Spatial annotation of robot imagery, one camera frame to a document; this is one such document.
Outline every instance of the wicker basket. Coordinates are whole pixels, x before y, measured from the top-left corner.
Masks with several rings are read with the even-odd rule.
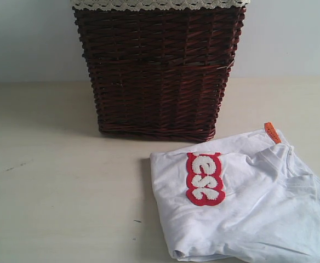
[[[74,10],[102,133],[214,136],[245,8]]]

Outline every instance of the red patch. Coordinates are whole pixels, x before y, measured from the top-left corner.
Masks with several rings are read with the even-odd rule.
[[[188,153],[187,161],[187,197],[195,205],[209,205],[214,206],[220,204],[226,197],[226,193],[222,191],[224,184],[222,178],[220,177],[222,172],[222,164],[219,160],[220,153],[215,153],[213,155]],[[207,179],[216,185],[215,187],[210,187],[210,183],[198,187],[193,185],[193,178],[199,175],[201,180],[206,176],[210,176]]]

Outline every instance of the white wall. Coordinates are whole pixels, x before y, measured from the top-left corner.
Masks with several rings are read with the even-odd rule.
[[[252,0],[234,77],[320,75],[320,1]],[[0,82],[88,79],[69,0],[0,0]]]

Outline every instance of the red and white patch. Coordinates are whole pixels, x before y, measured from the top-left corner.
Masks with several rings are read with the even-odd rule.
[[[226,194],[221,172],[220,153],[188,153],[187,197],[195,205],[218,205]]]

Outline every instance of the brown wicker basket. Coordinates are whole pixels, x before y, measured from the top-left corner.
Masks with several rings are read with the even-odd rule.
[[[245,8],[74,10],[102,133],[214,136]]]

